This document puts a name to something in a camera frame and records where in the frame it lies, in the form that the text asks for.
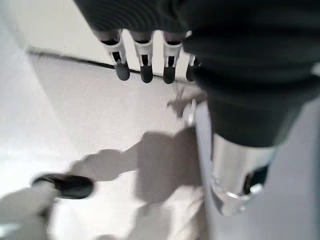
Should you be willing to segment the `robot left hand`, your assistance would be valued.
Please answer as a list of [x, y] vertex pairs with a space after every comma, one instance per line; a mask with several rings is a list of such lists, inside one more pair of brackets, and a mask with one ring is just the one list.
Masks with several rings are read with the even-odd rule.
[[196, 111], [206, 185], [224, 216], [244, 209], [265, 184], [278, 147], [304, 104], [320, 93], [317, 0], [77, 0], [76, 6], [114, 59], [128, 67], [117, 31], [135, 40], [144, 80], [149, 34], [163, 31], [163, 77], [174, 79], [178, 50], [190, 55], [187, 78], [207, 93]]

